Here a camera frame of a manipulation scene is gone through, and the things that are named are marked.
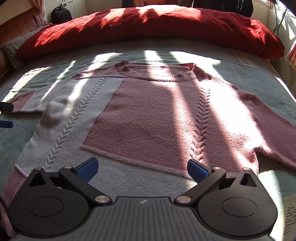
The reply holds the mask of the pink and white sweater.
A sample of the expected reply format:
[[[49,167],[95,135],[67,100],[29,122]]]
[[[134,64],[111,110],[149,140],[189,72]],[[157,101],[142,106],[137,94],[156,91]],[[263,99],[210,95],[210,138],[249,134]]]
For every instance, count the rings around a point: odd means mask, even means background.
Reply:
[[[193,63],[120,61],[6,102],[41,113],[15,169],[24,177],[4,224],[15,240],[270,240],[278,211],[257,154],[295,168],[295,125],[255,94]],[[59,170],[107,157],[188,178],[194,159],[226,177],[194,206],[167,196],[116,196],[90,206]]]

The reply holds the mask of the grey pillow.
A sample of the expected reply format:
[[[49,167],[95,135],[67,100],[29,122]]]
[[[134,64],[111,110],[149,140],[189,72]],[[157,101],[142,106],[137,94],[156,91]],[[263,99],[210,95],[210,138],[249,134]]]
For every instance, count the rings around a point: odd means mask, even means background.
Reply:
[[[1,45],[1,72],[5,72],[8,69],[19,71],[26,65],[25,62],[19,60],[16,57],[16,52],[27,39],[45,27],[48,27],[48,25],[38,27],[32,32],[17,37],[16,39],[10,40]]]

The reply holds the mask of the wooden headboard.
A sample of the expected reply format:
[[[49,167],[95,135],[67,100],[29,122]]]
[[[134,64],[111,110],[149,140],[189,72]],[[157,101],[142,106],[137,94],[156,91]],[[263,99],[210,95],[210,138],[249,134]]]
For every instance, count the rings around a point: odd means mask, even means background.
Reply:
[[[1,25],[1,45],[32,32],[46,23],[37,7],[31,8]],[[1,83],[13,72],[7,54],[1,49]]]

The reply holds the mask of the black backpack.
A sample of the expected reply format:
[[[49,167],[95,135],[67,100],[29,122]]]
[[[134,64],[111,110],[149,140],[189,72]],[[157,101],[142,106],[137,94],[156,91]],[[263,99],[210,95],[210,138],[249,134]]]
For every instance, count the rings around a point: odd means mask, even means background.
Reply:
[[[72,20],[70,11],[66,8],[67,4],[62,2],[55,7],[51,12],[51,22],[53,24],[62,24]]]

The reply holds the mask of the left orange curtain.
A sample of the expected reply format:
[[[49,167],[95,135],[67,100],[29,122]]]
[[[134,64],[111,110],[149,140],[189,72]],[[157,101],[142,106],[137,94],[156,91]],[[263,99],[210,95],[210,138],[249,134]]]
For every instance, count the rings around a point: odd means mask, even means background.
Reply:
[[[35,6],[40,13],[45,16],[45,1],[44,0],[30,0],[31,4]]]

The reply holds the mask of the orange curtain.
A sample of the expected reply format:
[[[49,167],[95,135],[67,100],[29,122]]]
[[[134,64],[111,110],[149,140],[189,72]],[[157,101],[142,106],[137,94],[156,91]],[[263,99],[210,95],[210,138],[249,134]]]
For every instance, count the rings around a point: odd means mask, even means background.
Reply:
[[[45,16],[45,1],[44,0],[30,0],[31,4],[35,6],[40,13]]]
[[[296,40],[294,41],[285,59],[290,64],[291,68],[295,70],[296,69]]]

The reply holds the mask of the green plaid bed blanket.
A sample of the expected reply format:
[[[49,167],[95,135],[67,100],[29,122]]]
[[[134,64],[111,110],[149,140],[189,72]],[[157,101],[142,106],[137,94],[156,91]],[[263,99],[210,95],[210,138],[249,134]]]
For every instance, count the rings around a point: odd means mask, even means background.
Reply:
[[[274,111],[295,124],[295,99],[273,67],[262,58],[191,40],[140,40],[94,45],[31,62],[10,76],[1,86],[1,101],[44,86],[57,85],[84,70],[113,65],[121,60],[139,63],[196,63],[211,75],[256,94]],[[1,128],[1,192],[7,205],[21,184],[23,175],[14,167],[32,137],[41,113],[1,113],[2,120],[14,122]],[[278,208],[271,236],[284,240],[287,204],[295,204],[295,170],[258,153],[259,179]],[[167,196],[175,198],[194,186],[188,178],[99,157],[98,189],[116,196]]]

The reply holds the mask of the right orange curtain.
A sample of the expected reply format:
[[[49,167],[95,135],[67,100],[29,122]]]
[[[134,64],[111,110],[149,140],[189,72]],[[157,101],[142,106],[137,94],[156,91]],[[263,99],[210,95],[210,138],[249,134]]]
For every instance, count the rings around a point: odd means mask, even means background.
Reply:
[[[296,69],[296,40],[294,41],[285,59],[290,64],[291,68],[295,70]]]

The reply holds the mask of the orange hanging cloth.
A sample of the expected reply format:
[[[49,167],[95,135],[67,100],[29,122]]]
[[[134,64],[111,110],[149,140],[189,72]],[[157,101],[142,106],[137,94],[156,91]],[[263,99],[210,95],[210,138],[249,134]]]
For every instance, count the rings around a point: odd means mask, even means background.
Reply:
[[[163,5],[163,4],[174,4],[179,6],[191,7],[193,1],[186,0],[122,0],[122,8],[132,8],[132,7],[141,7],[148,5]]]

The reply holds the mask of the red duvet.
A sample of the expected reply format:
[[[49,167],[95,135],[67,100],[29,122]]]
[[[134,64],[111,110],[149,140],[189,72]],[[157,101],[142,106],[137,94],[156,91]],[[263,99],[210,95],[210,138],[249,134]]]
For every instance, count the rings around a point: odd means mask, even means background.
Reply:
[[[27,39],[16,57],[31,61],[93,44],[134,38],[185,38],[277,59],[285,46],[259,20],[236,13],[177,5],[109,9],[60,25],[49,25]]]

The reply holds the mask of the metal drying rack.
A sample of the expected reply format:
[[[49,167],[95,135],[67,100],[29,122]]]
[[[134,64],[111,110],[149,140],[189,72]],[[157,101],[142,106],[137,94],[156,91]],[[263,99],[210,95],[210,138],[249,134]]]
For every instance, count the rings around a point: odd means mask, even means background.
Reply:
[[[269,7],[267,27],[276,35],[280,35],[280,29],[286,30],[285,21],[294,16],[282,1],[272,1]]]

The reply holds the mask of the black hanging jacket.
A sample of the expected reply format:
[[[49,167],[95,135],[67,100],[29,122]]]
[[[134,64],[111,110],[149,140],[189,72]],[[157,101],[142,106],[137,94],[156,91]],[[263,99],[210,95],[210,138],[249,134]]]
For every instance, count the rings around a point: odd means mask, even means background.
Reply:
[[[252,0],[194,0],[192,7],[232,12],[249,18],[254,10]]]

